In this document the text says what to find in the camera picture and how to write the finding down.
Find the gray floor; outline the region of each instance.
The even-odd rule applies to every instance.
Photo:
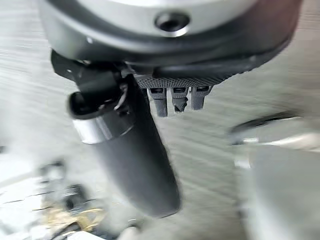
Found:
[[[233,150],[226,131],[282,109],[298,108],[307,115],[316,114],[319,23],[320,2],[306,0],[294,41],[280,56],[214,87],[200,112],[155,118],[181,182],[184,203],[182,211],[174,216],[147,219],[141,239],[246,239],[234,208]],[[65,111],[66,97],[76,88],[53,73],[49,53],[36,2],[2,0],[0,141],[8,149],[6,157],[1,157],[0,176],[8,180],[16,174],[12,162],[24,166],[19,174],[25,174],[64,158],[72,167],[68,180],[89,186],[93,196],[109,203],[108,224],[116,231],[139,214],[121,207],[122,203],[110,204],[115,200],[110,198],[103,170],[80,143]]]

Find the black rubber grip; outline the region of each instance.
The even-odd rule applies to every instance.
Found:
[[[140,89],[135,89],[135,100],[130,99],[135,102],[133,128],[90,146],[132,205],[148,216],[163,218],[180,209],[180,193],[150,107]]]

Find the black cylindrical handle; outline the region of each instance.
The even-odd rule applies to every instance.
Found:
[[[91,141],[90,147],[105,165],[108,176],[132,205],[152,217],[172,215],[181,207],[180,193],[150,107],[140,89],[132,82],[128,84],[126,101],[130,107],[119,115],[119,121],[124,122],[118,128],[122,134],[103,134],[106,138],[101,140],[98,137],[100,140]],[[119,133],[108,129],[108,126],[115,126],[112,123],[115,120],[114,108],[104,111],[98,115],[94,113],[98,116],[95,119],[98,119],[99,127],[105,129],[102,132]]]

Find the cable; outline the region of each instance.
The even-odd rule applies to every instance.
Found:
[[[78,223],[73,222],[71,224],[68,224],[66,227],[62,228],[61,230],[55,232],[50,240],[55,240],[56,238],[63,236],[63,234],[69,233],[69,232],[78,232],[81,231],[80,226]]]

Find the robotic arm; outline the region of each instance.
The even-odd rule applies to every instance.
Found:
[[[150,113],[167,90],[176,112],[202,109],[214,85],[251,71],[291,41],[302,0],[40,0],[54,71],[79,92],[68,111],[82,141],[138,209],[181,207]]]

